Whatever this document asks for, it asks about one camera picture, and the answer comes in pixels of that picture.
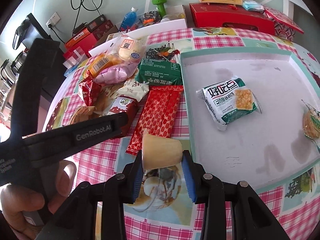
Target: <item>power outlet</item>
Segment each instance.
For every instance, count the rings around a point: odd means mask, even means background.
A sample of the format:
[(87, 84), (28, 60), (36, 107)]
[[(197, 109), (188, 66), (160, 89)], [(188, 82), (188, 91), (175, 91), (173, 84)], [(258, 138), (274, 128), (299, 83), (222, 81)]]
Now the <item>power outlet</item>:
[(53, 27), (53, 26), (55, 26), (56, 24), (57, 24), (57, 22), (58, 21), (60, 21), (60, 16), (58, 15), (58, 13), (57, 12), (55, 12), (52, 16), (51, 16), (51, 18), (49, 19), (49, 21), (46, 23), (46, 25), (48, 26), (48, 28), (49, 28), (49, 24), (51, 24), (51, 26)]

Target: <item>green snack package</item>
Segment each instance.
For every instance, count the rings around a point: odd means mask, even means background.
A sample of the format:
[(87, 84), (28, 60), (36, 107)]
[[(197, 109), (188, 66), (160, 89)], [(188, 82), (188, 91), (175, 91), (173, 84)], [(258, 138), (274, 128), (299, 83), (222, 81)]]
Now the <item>green snack package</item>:
[(178, 63), (143, 58), (135, 79), (149, 85), (182, 85), (181, 67)]

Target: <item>orange box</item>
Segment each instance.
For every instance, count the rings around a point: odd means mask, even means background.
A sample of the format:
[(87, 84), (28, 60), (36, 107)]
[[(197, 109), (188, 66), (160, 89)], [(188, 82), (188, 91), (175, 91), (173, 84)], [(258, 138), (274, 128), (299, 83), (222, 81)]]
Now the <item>orange box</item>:
[(76, 43), (81, 41), (83, 38), (88, 36), (90, 32), (87, 28), (82, 29), (79, 31), (75, 36), (73, 36), (69, 41), (66, 42), (65, 47), (66, 49), (70, 49), (72, 46), (74, 46)]

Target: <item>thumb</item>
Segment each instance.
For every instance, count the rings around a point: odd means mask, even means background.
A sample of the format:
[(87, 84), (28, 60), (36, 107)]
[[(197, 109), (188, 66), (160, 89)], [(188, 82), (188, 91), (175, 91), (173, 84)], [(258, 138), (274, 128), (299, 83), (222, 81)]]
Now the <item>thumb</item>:
[(0, 194), (3, 215), (9, 225), (34, 239), (34, 232), (25, 220), (22, 211), (37, 211), (44, 206), (44, 197), (31, 189), (18, 185), (8, 185)]

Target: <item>green dumbbell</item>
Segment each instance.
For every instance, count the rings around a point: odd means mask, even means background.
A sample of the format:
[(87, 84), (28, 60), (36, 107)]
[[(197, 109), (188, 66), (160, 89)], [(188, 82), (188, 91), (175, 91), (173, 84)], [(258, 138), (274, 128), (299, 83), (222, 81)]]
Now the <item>green dumbbell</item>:
[(153, 5), (158, 6), (158, 11), (160, 13), (161, 18), (163, 18), (166, 15), (164, 3), (166, 3), (167, 0), (152, 0)]

